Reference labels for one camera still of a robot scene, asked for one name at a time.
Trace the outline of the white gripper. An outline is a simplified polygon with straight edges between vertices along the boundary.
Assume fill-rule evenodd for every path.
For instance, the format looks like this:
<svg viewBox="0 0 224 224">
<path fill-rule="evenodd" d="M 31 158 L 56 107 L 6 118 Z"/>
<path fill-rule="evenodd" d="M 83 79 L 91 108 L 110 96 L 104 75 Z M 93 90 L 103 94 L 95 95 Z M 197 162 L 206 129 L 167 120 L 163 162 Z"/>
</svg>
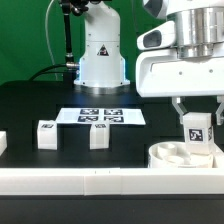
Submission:
<svg viewBox="0 0 224 224">
<path fill-rule="evenodd" d="M 181 96 L 217 97 L 216 123 L 224 123 L 224 42 L 215 43 L 211 57 L 179 59 L 173 21 L 142 34 L 137 47 L 136 89 L 141 97 L 173 97 L 172 105 L 180 123 L 186 108 Z"/>
</svg>

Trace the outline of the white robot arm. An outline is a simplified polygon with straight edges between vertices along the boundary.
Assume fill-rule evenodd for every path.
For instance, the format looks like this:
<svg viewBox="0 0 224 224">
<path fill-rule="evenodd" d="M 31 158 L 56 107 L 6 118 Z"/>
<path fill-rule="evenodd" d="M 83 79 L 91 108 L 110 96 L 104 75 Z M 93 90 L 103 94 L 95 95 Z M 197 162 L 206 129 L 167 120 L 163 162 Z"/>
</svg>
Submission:
<svg viewBox="0 0 224 224">
<path fill-rule="evenodd" d="M 165 22 L 137 39 L 136 90 L 142 97 L 170 97 L 180 115 L 187 96 L 215 95 L 216 122 L 224 121 L 224 0 L 142 0 Z M 125 86 L 120 17 L 104 2 L 85 13 L 85 53 L 76 85 L 95 93 Z"/>
</svg>

